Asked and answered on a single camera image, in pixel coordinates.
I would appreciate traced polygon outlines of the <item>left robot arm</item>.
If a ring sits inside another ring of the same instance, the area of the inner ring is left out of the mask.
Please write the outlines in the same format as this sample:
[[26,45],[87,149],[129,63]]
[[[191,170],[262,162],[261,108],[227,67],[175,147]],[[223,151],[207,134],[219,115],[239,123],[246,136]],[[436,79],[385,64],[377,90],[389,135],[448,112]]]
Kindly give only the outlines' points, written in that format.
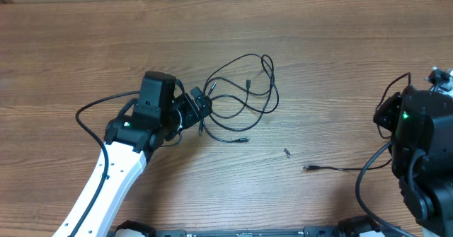
[[175,76],[148,71],[139,91],[109,121],[96,167],[56,236],[106,236],[121,204],[155,150],[212,113],[198,87],[174,95]]

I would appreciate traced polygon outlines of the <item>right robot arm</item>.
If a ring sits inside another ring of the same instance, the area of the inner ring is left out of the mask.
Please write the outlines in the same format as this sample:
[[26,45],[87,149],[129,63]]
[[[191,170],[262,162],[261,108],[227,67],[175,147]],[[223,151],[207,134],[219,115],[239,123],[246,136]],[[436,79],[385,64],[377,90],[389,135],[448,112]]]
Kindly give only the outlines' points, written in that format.
[[392,173],[416,222],[452,235],[452,98],[407,86],[387,98],[374,123],[391,132]]

